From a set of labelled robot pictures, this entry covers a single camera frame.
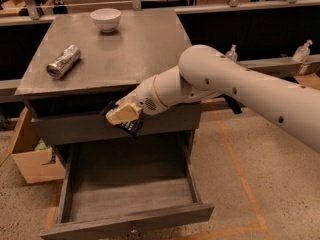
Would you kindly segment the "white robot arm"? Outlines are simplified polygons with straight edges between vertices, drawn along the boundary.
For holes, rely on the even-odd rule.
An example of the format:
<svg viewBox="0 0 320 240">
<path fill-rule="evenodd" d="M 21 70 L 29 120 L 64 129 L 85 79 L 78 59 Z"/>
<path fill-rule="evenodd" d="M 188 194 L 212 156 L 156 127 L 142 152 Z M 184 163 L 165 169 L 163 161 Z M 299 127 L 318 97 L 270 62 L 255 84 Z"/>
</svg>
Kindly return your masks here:
<svg viewBox="0 0 320 240">
<path fill-rule="evenodd" d="M 320 92 L 249 70 L 218 50 L 194 45 L 176 66 L 142 81 L 105 113 L 119 125 L 181 103 L 229 96 L 320 152 Z"/>
</svg>

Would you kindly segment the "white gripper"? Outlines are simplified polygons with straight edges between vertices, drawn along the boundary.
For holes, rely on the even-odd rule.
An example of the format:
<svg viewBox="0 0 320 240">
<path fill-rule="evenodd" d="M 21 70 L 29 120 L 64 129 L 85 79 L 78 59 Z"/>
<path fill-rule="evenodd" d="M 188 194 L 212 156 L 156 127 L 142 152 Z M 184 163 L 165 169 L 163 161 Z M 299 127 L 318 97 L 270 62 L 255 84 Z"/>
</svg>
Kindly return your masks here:
<svg viewBox="0 0 320 240">
<path fill-rule="evenodd" d="M 156 115 L 168 109 L 156 94 L 154 78 L 141 82 L 130 94 L 119 99 L 116 105 L 118 107 L 106 114 L 107 121 L 112 125 L 137 120 L 141 111 L 146 115 Z"/>
</svg>

